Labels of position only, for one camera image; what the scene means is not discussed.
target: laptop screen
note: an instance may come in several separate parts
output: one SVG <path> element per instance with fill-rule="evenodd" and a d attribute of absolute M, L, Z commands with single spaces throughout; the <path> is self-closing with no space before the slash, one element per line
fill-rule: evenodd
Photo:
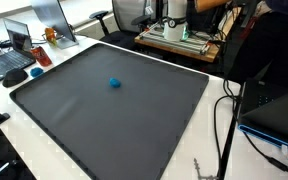
<path fill-rule="evenodd" d="M 14 50 L 30 53 L 32 42 L 26 24 L 4 18 L 5 28 Z"/>

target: laptop keyboard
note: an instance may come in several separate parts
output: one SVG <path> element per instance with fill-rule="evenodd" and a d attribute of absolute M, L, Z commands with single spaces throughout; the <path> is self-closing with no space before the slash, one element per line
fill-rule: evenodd
<path fill-rule="evenodd" d="M 0 56 L 0 68 L 4 69 L 5 71 L 9 71 L 14 68 L 22 69 L 32 62 L 34 62 L 34 60 L 16 51 L 10 51 Z"/>
<path fill-rule="evenodd" d="M 269 102 L 274 101 L 273 98 L 267 97 L 267 96 L 262 96 L 262 95 L 258 95 L 258 102 L 257 102 L 257 106 L 261 107 Z"/>

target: blue ball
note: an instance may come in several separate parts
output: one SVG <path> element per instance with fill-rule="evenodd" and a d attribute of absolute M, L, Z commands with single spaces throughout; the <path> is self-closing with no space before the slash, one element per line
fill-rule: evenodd
<path fill-rule="evenodd" d="M 43 72 L 44 72 L 43 69 L 37 67 L 37 68 L 31 69 L 30 74 L 33 78 L 35 78 L 35 77 L 43 74 Z"/>
<path fill-rule="evenodd" d="M 118 88 L 121 86 L 121 82 L 115 78 L 110 78 L 110 86 L 113 88 Z"/>

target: monitor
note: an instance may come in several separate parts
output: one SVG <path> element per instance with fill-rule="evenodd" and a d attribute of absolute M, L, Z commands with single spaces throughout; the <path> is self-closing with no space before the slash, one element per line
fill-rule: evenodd
<path fill-rule="evenodd" d="M 63 36 L 57 40 L 60 49 L 78 44 L 58 0 L 31 0 L 31 5 L 44 25 L 53 28 L 57 34 Z"/>

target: desk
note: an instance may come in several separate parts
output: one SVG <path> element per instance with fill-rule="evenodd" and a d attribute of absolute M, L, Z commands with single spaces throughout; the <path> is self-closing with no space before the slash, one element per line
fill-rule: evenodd
<path fill-rule="evenodd" d="M 231 16 L 228 17 L 228 19 L 226 20 L 226 23 L 223 26 L 223 32 L 228 35 L 231 31 L 231 28 L 236 20 L 236 18 L 238 17 L 238 15 L 240 14 L 241 8 L 234 8 L 233 9 L 233 14 Z M 147 41 L 142 39 L 140 36 L 137 36 L 135 38 L 135 42 L 141 45 L 145 45 L 145 46 L 149 46 L 149 47 L 153 47 L 153 48 L 157 48 L 157 49 L 162 49 L 164 51 L 167 52 L 172 52 L 175 54 L 180 54 L 180 55 L 184 55 L 190 58 L 194 58 L 194 59 L 198 59 L 198 60 L 202 60 L 202 61 L 206 61 L 206 62 L 214 62 L 214 60 L 216 59 L 220 49 L 218 47 L 216 47 L 215 45 L 211 45 L 211 47 L 209 48 L 209 50 L 206 52 L 205 55 L 201 55 L 198 52 L 191 52 L 191 51 L 187 51 L 185 49 L 180 49 L 180 48 L 173 48 L 170 47 L 166 44 L 161 44 L 161 43 L 157 43 L 157 42 L 153 42 L 153 41 Z"/>
<path fill-rule="evenodd" d="M 274 157 L 288 166 L 287 158 L 281 150 L 258 138 L 249 136 L 256 147 L 264 154 Z M 244 134 L 235 129 L 225 180 L 288 180 L 288 173 L 271 165 L 248 142 Z"/>
<path fill-rule="evenodd" d="M 43 45 L 53 61 L 53 66 L 44 68 L 44 70 L 50 70 L 96 43 L 98 41 L 84 38 L 79 40 L 78 46 L 65 50 Z M 37 66 L 39 65 L 30 66 L 26 71 L 28 72 Z M 87 174 L 10 99 L 9 93 L 11 91 L 31 79 L 29 77 L 21 84 L 8 89 L 0 83 L 0 112 L 7 112 L 11 116 L 9 120 L 0 125 L 0 128 L 37 179 L 89 179 Z M 164 171 L 162 179 L 196 180 L 197 172 L 193 162 L 194 158 L 200 165 L 202 175 L 216 175 L 218 162 L 213 132 L 213 108 L 215 101 L 225 95 L 222 90 L 222 83 L 223 80 L 220 78 L 209 77 L 209 84 Z M 231 83 L 231 88 L 236 94 L 240 86 Z M 231 109 L 232 101 L 230 99 L 225 99 L 218 105 L 217 127 L 222 151 L 231 123 Z"/>

